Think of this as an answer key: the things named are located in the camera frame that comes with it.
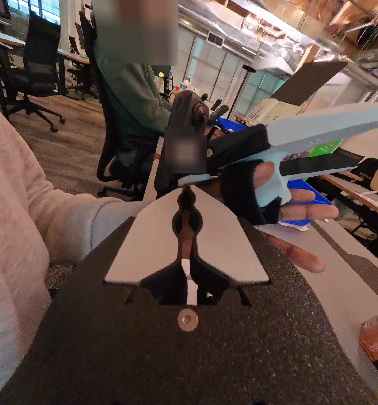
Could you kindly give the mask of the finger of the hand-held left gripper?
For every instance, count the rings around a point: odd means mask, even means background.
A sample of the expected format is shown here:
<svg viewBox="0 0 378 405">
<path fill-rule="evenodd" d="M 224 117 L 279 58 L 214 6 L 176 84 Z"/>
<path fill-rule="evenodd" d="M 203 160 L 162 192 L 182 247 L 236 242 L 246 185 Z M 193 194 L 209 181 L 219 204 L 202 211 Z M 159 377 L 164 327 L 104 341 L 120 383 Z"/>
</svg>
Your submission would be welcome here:
<svg viewBox="0 0 378 405">
<path fill-rule="evenodd" d="M 378 103 L 353 103 L 285 117 L 267 125 L 270 152 L 292 155 L 378 129 Z"/>
<path fill-rule="evenodd" d="M 279 170 L 283 177 L 315 177 L 354 169 L 363 158 L 362 155 L 337 148 L 330 154 L 284 160 Z"/>
</svg>

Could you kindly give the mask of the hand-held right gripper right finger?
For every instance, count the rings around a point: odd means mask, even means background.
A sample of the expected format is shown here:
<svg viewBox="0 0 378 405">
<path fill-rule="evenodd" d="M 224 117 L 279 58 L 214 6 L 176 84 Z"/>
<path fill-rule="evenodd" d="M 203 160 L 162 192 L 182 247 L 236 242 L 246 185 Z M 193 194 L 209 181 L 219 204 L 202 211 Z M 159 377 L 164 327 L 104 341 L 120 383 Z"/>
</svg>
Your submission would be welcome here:
<svg viewBox="0 0 378 405">
<path fill-rule="evenodd" d="M 189 188 L 192 284 L 198 305 L 218 302 L 230 288 L 270 282 L 237 216 L 197 186 Z"/>
</svg>

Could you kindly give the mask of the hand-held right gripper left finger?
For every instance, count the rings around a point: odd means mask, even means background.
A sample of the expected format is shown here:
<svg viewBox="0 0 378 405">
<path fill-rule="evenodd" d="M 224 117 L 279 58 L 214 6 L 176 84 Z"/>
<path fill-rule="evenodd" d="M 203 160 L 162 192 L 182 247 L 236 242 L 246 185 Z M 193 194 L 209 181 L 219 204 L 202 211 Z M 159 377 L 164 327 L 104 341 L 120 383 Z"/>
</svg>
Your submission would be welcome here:
<svg viewBox="0 0 378 405">
<path fill-rule="evenodd" d="M 133 220 L 104 281 L 147 289 L 162 305 L 185 305 L 188 285 L 174 221 L 178 188 L 146 206 Z"/>
</svg>

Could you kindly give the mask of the person's left forearm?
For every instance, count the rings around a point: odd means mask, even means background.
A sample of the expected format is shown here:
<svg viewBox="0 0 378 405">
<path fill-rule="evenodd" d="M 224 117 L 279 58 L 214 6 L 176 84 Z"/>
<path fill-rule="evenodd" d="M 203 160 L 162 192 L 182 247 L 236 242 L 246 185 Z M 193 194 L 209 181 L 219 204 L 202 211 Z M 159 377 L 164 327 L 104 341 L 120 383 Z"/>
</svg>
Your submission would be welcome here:
<svg viewBox="0 0 378 405">
<path fill-rule="evenodd" d="M 76 264 L 128 218 L 136 217 L 150 203 L 125 202 L 52 190 L 40 201 L 34 223 L 53 264 Z"/>
</svg>

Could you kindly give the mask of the brown top office desk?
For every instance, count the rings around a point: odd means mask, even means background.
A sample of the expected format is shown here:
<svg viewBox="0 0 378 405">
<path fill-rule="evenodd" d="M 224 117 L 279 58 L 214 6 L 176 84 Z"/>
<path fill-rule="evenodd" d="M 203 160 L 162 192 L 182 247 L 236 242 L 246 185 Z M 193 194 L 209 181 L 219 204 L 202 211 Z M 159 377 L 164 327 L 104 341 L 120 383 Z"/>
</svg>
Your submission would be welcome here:
<svg viewBox="0 0 378 405">
<path fill-rule="evenodd" d="M 5 44 L 7 46 L 14 46 L 14 47 L 21 47 L 24 48 L 25 42 L 23 40 L 14 38 L 12 36 L 9 36 L 7 34 L 1 33 L 0 32 L 0 44 Z M 74 97 L 71 97 L 68 94 L 68 88 L 66 88 L 66 78 L 65 78 L 65 61 L 71 61 L 71 62 L 77 62 L 81 63 L 82 65 L 89 65 L 90 62 L 88 59 L 77 55 L 75 53 L 70 53 L 67 52 L 66 50 L 63 50 L 61 48 L 58 48 L 58 77 L 59 77 L 59 82 L 58 82 L 58 93 L 69 97 L 71 99 L 75 99 Z"/>
</svg>

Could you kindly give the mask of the person's left hand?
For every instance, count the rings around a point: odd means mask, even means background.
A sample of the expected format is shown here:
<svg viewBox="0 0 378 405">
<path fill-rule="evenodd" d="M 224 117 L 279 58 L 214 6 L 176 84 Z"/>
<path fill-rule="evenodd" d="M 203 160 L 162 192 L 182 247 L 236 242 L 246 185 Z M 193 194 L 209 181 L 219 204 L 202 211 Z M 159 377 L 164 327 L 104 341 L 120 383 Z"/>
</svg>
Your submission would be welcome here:
<svg viewBox="0 0 378 405">
<path fill-rule="evenodd" d="M 261 163 L 257 165 L 253 172 L 253 185 L 256 188 L 264 185 L 274 173 L 272 162 Z M 221 181 L 214 178 L 202 182 L 198 187 L 211 195 L 216 200 L 225 204 L 221 195 Z M 330 220 L 338 216 L 338 209 L 333 205 L 313 205 L 311 201 L 315 199 L 315 194 L 309 190 L 291 189 L 291 200 L 294 204 L 285 204 L 280 208 L 279 219 L 290 220 Z M 179 241 L 182 245 L 182 259 L 189 259 L 192 247 L 194 232 L 189 225 L 190 214 L 182 215 L 182 230 L 179 234 Z M 278 237 L 269 235 L 263 231 L 259 233 L 270 243 L 272 243 L 286 258 L 296 267 L 300 267 L 310 273 L 321 273 L 325 270 L 323 260 L 312 253 L 303 250 L 291 243 L 288 243 Z"/>
</svg>

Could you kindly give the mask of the green box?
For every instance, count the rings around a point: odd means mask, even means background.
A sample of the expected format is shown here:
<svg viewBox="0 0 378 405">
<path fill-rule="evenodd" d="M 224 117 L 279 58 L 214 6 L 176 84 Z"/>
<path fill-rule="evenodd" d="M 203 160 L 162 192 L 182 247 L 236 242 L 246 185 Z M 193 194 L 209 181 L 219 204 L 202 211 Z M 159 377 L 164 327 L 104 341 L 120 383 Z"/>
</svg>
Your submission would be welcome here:
<svg viewBox="0 0 378 405">
<path fill-rule="evenodd" d="M 316 157 L 333 153 L 341 144 L 343 140 L 335 140 L 328 144 L 321 144 L 311 150 L 308 157 Z"/>
</svg>

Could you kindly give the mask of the blue plastic bin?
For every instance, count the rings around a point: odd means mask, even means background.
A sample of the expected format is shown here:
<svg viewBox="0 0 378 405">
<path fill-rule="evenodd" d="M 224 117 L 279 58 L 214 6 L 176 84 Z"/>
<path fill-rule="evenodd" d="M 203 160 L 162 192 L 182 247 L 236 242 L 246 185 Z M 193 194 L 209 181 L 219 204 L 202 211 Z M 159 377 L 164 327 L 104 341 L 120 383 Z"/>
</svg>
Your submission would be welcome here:
<svg viewBox="0 0 378 405">
<path fill-rule="evenodd" d="M 334 206 L 325 196 L 323 196 L 320 192 L 314 189 L 311 185 L 309 185 L 303 179 L 297 180 L 289 180 L 287 183 L 289 189 L 297 189 L 297 190 L 308 190 L 314 193 L 315 198 L 314 200 L 310 201 L 309 204 L 311 205 L 326 205 L 326 206 Z"/>
<path fill-rule="evenodd" d="M 227 130 L 228 132 L 238 132 L 238 131 L 241 131 L 243 129 L 247 129 L 247 127 L 242 125 L 242 124 L 239 124 L 239 123 L 237 123 L 235 121 L 231 121 L 229 119 L 225 119 L 225 118 L 222 118 L 222 117 L 219 117 L 217 119 L 217 124 L 216 125 L 218 127 L 220 127 L 221 129 Z"/>
</svg>

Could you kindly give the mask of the beige electronic device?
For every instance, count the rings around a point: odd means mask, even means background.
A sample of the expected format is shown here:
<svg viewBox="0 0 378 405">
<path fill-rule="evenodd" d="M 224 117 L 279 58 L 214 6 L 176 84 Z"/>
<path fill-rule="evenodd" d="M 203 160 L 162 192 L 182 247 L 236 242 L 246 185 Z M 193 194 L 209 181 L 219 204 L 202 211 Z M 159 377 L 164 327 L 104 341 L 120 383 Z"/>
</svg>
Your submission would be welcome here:
<svg viewBox="0 0 378 405">
<path fill-rule="evenodd" d="M 276 99 L 264 99 L 257 104 L 243 119 L 244 125 L 253 127 L 258 124 L 268 125 L 278 119 L 294 116 L 303 110 L 303 105 L 293 105 Z"/>
</svg>

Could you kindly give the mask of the black flat panel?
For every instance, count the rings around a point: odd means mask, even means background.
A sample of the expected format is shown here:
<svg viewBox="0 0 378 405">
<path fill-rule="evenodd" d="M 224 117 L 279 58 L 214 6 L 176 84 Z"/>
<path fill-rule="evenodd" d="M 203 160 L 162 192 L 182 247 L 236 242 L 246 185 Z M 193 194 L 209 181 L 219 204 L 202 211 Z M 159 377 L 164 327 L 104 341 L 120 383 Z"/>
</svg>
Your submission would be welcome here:
<svg viewBox="0 0 378 405">
<path fill-rule="evenodd" d="M 285 81 L 269 99 L 301 106 L 347 64 L 347 62 L 339 60 L 306 63 Z"/>
</svg>

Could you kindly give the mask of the black floor lamp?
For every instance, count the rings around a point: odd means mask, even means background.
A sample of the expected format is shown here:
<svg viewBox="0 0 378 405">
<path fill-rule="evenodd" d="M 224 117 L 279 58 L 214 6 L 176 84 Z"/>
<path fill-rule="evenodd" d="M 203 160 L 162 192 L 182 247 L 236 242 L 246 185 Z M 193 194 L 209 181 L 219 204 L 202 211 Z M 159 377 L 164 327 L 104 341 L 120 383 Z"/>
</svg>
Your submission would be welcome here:
<svg viewBox="0 0 378 405">
<path fill-rule="evenodd" d="M 245 74 L 244 74 L 244 77 L 243 77 L 243 79 L 242 79 L 242 82 L 241 82 L 241 84 L 240 84 L 240 86 L 239 86 L 239 89 L 238 89 L 238 91 L 237 91 L 237 94 L 236 94 L 236 96 L 235 96 L 235 98 L 234 98 L 234 101 L 232 102 L 232 106 L 231 106 L 231 109 L 229 110 L 229 113 L 228 113 L 228 115 L 227 115 L 227 119 L 230 119 L 231 116 L 232 116 L 232 114 L 235 112 L 235 108 L 236 108 L 236 106 L 237 106 L 238 99 L 239 99 L 240 96 L 242 95 L 243 87 L 244 87 L 244 85 L 245 85 L 245 83 L 246 83 L 246 81 L 247 81 L 247 79 L 248 79 L 248 76 L 249 76 L 250 74 L 256 72 L 256 70 L 255 70 L 252 66 L 249 66 L 249 65 L 246 65 L 246 64 L 243 64 L 242 69 L 244 70 Z"/>
</svg>

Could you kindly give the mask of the seated person in green sweater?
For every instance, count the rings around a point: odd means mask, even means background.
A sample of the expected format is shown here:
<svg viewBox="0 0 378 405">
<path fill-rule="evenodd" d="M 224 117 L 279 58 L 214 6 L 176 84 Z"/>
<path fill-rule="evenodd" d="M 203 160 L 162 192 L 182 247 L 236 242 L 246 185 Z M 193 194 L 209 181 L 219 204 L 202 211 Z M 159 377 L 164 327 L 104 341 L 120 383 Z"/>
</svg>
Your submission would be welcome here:
<svg viewBox="0 0 378 405">
<path fill-rule="evenodd" d="M 119 188 L 104 186 L 97 195 L 105 197 L 110 191 L 130 197 L 132 201 L 143 200 L 160 135 L 134 136 L 121 131 L 116 123 L 115 109 L 111 106 L 110 89 L 100 72 L 94 54 L 97 32 L 82 11 L 79 15 L 86 55 L 89 58 L 105 118 L 105 141 L 96 176 L 102 182 L 120 182 Z"/>
</svg>

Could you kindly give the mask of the copper coloured box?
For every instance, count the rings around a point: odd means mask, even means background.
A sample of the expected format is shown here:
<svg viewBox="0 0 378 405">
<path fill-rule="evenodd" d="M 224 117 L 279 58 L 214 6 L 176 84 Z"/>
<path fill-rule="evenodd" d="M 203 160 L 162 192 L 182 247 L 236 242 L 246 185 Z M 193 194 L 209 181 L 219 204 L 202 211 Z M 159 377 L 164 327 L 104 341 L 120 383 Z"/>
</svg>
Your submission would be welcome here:
<svg viewBox="0 0 378 405">
<path fill-rule="evenodd" d="M 359 345 L 372 363 L 378 362 L 378 315 L 362 323 Z"/>
</svg>

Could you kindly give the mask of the black mesh office chair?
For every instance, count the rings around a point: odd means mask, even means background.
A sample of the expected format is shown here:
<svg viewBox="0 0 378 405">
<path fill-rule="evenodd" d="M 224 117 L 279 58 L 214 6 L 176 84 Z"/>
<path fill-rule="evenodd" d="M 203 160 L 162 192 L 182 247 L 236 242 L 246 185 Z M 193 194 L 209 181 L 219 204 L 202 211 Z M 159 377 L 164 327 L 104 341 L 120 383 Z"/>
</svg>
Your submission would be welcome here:
<svg viewBox="0 0 378 405">
<path fill-rule="evenodd" d="M 52 132 L 58 129 L 43 112 L 65 119 L 61 114 L 32 102 L 29 96 L 51 97 L 57 94 L 59 77 L 56 69 L 60 25 L 47 21 L 34 11 L 29 13 L 29 24 L 23 49 L 23 68 L 10 65 L 9 53 L 0 47 L 0 78 L 4 84 L 7 103 L 12 108 L 8 115 L 24 110 L 27 115 L 35 113 L 44 119 Z"/>
</svg>

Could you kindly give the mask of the silver ventilation duct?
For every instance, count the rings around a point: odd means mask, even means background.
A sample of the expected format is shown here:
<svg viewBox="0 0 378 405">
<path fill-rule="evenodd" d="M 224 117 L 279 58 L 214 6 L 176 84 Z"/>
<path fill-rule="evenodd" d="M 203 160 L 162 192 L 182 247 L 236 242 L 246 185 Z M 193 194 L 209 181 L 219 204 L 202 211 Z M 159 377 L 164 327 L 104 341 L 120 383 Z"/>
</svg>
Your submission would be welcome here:
<svg viewBox="0 0 378 405">
<path fill-rule="evenodd" d="M 205 41 L 222 48 L 229 53 L 236 55 L 243 61 L 253 64 L 257 58 L 268 58 L 274 56 L 279 58 L 275 61 L 276 65 L 273 70 L 281 70 L 284 74 L 290 75 L 296 72 L 296 56 L 297 53 L 291 52 L 291 48 L 287 43 L 280 40 L 277 43 L 268 43 L 251 37 L 251 45 L 256 45 L 256 48 L 247 47 L 247 43 L 238 41 L 232 38 L 220 27 L 219 24 L 203 18 L 197 13 L 187 13 L 191 10 L 182 9 L 184 13 L 179 14 L 179 26 L 192 32 L 196 36 Z M 369 92 L 378 92 L 378 76 L 370 73 L 367 69 L 359 66 L 345 55 L 324 55 L 318 58 L 313 58 L 312 63 L 343 63 L 342 71 L 350 78 L 358 81 L 361 86 L 368 88 Z"/>
</svg>

